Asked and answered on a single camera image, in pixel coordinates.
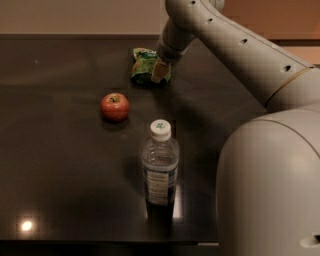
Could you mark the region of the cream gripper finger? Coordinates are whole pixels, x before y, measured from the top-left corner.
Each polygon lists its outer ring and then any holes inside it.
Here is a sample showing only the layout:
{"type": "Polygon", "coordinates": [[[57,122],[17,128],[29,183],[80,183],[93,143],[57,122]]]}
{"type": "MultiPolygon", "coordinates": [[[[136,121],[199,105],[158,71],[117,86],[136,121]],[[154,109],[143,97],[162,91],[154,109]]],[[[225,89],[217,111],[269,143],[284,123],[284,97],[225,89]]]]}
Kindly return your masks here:
{"type": "Polygon", "coordinates": [[[157,59],[151,74],[151,81],[160,83],[162,79],[169,73],[169,64],[157,59]]]}

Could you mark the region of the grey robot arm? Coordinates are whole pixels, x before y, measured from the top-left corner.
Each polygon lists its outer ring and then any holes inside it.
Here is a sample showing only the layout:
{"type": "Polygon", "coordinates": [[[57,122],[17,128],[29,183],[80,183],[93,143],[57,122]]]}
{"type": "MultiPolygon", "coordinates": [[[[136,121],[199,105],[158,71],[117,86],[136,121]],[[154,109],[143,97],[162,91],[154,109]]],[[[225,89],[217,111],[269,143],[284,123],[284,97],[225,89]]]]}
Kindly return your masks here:
{"type": "Polygon", "coordinates": [[[216,176],[221,256],[320,256],[320,69],[225,17],[223,0],[165,0],[152,78],[199,39],[266,113],[241,125],[216,176]]]}

